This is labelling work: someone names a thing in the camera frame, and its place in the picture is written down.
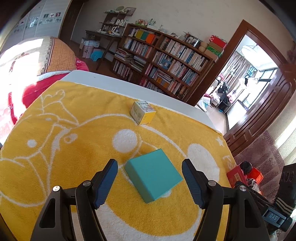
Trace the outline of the teal box lid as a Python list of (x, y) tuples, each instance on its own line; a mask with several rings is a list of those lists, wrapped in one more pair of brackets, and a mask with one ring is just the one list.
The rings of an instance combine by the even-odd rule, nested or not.
[(145, 203), (156, 201), (183, 179), (161, 149), (130, 159), (125, 171)]

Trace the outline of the orange embossed toy block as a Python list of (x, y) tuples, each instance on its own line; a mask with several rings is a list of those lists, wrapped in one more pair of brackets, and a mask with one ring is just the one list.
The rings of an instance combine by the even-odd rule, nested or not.
[(247, 178), (254, 179), (257, 184), (260, 184), (260, 182), (263, 180), (263, 175), (255, 167), (252, 167), (252, 170), (247, 174)]

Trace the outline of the black fuzzy sock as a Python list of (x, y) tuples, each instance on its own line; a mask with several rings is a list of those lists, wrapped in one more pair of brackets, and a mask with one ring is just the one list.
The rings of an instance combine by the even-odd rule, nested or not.
[(247, 175), (252, 170), (252, 164), (248, 161), (241, 162), (239, 166), (240, 166), (244, 175)]

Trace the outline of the blue plastic stool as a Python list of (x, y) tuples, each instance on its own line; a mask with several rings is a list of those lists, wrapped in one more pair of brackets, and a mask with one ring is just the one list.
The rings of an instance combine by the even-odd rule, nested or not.
[(93, 52), (91, 53), (90, 59), (96, 62), (97, 60), (102, 58), (103, 53), (104, 51), (101, 49), (94, 49)]

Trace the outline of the white table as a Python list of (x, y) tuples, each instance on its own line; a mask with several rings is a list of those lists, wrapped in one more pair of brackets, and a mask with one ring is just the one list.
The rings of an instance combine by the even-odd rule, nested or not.
[(130, 82), (126, 82), (124, 80), (119, 80), (117, 78), (82, 70), (72, 71), (63, 77), (62, 80), (107, 90), (138, 100), (147, 101), (154, 105), (186, 115), (212, 129), (215, 129), (215, 126), (210, 121), (210, 118), (202, 110), (170, 96)]

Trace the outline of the red blanket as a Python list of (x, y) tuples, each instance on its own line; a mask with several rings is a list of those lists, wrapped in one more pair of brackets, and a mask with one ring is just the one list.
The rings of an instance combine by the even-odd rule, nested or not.
[(39, 74), (37, 65), (29, 61), (1, 64), (1, 144), (4, 144), (25, 110), (52, 84), (69, 70)]

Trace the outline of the green gift box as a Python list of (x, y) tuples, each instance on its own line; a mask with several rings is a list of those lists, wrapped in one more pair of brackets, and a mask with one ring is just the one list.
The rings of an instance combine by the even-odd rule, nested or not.
[(212, 46), (208, 45), (207, 50), (209, 50), (210, 52), (212, 52), (213, 54), (215, 54), (216, 56), (218, 56), (219, 58), (221, 57), (221, 55), (223, 54), (222, 50), (221, 52), (216, 50), (215, 48), (213, 48)]

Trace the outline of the red gift box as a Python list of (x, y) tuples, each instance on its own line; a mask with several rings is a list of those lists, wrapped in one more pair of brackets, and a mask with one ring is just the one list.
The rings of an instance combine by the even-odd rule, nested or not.
[(227, 46), (227, 42), (223, 39), (220, 39), (219, 37), (212, 35), (209, 39), (211, 44), (215, 44), (219, 46), (220, 48), (224, 49)]

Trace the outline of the yellow patterned towel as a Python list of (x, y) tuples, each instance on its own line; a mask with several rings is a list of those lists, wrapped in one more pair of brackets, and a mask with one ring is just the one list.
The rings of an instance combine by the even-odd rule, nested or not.
[(152, 122), (130, 116), (134, 100), (58, 81), (23, 113), (1, 150), (1, 215), (17, 240), (29, 240), (55, 185), (78, 186), (118, 162), (105, 204), (97, 210), (108, 240), (192, 240), (202, 211), (185, 181), (145, 203), (125, 172), (126, 162), (161, 149), (180, 171), (189, 158), (208, 179), (228, 186), (235, 161), (221, 133), (156, 106)]

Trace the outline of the large wooden bookshelf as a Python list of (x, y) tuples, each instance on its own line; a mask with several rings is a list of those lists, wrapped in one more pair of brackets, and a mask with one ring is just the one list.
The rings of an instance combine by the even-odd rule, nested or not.
[(128, 24), (110, 70), (121, 80), (188, 102), (213, 64), (186, 42)]

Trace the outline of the white wardrobe doors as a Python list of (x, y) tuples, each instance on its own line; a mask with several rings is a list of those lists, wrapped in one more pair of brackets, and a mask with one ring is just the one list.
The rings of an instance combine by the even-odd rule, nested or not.
[(70, 0), (42, 0), (12, 28), (7, 44), (41, 36), (59, 37)]

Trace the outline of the small wooden desk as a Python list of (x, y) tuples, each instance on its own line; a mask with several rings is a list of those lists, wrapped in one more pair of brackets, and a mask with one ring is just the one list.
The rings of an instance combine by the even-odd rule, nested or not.
[(107, 54), (112, 54), (113, 57), (115, 56), (116, 48), (121, 41), (121, 36), (114, 36), (91, 30), (86, 30), (85, 33), (87, 40), (98, 41), (99, 49), (103, 50), (102, 57), (96, 61), (96, 70), (98, 70)]

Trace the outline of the orange plaid pillow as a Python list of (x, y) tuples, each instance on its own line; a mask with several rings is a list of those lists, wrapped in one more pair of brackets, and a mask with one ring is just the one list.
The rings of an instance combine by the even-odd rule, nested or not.
[(56, 71), (76, 70), (76, 56), (72, 49), (58, 38), (44, 36), (39, 52), (38, 75)]

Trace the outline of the red flat box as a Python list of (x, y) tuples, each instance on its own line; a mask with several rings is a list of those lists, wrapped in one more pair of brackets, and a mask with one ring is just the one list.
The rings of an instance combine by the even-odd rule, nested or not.
[(229, 180), (229, 183), (232, 188), (235, 187), (236, 182), (240, 181), (243, 184), (247, 185), (247, 181), (245, 176), (243, 175), (243, 171), (241, 170), (240, 166), (234, 167), (232, 170), (226, 173), (226, 176)]

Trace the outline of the tall narrow wooden shelf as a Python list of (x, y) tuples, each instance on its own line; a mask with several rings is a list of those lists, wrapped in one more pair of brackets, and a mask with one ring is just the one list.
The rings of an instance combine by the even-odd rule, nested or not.
[(110, 36), (122, 36), (128, 24), (128, 15), (122, 11), (107, 11), (105, 14), (106, 17), (101, 22), (98, 32)]

